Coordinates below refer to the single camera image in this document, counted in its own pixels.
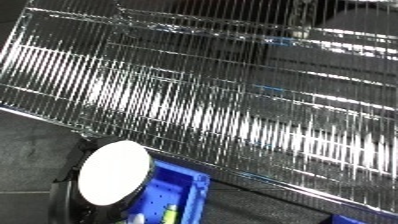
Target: gray surface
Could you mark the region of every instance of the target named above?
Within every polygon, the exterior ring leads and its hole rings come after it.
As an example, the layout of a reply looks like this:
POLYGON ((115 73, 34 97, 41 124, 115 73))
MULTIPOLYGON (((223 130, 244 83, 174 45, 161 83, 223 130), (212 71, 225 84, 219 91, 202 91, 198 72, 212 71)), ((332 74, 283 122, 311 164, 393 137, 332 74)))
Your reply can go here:
MULTIPOLYGON (((2 224, 45 223, 51 181, 78 136, 0 112, 2 224)), ((202 223, 319 223, 327 214, 213 182, 202 223)))

